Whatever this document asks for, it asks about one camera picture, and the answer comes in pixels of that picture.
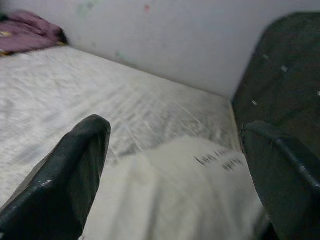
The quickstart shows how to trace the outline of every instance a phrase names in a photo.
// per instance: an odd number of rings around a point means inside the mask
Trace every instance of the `fabric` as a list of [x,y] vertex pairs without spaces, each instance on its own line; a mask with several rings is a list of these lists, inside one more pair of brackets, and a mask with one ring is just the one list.
[[229,100],[72,49],[0,58],[0,205],[83,118],[111,124],[106,164],[182,136],[241,151]]
[[264,121],[296,137],[320,158],[320,13],[271,24],[233,99],[240,130]]
[[0,52],[19,53],[49,48],[62,40],[61,33],[57,25],[31,12],[17,11],[0,22]]
[[243,154],[185,136],[105,168],[85,240],[250,240],[266,216]]

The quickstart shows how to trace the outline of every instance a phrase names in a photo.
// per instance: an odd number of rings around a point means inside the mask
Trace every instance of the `bed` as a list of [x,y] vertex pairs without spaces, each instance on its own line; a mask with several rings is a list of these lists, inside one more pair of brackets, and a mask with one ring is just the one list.
[[107,165],[181,136],[240,151],[230,101],[69,46],[0,58],[0,205],[71,126],[112,126]]

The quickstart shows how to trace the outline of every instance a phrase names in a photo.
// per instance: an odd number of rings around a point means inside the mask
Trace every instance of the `pink blanket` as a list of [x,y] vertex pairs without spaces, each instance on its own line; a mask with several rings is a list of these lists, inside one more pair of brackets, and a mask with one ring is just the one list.
[[18,53],[55,46],[65,41],[63,31],[41,17],[16,11],[0,22],[0,53]]

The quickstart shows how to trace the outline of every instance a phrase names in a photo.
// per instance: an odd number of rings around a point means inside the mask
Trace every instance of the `mattress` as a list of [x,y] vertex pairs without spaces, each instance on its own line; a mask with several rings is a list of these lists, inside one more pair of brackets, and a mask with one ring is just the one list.
[[83,118],[111,124],[107,165],[182,136],[240,151],[229,100],[75,50],[0,58],[0,205]]

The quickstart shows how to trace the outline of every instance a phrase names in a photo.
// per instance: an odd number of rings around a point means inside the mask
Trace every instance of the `white wall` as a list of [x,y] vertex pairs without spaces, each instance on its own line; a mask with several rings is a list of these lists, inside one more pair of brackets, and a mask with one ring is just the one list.
[[267,24],[319,1],[2,0],[61,26],[80,50],[232,97]]

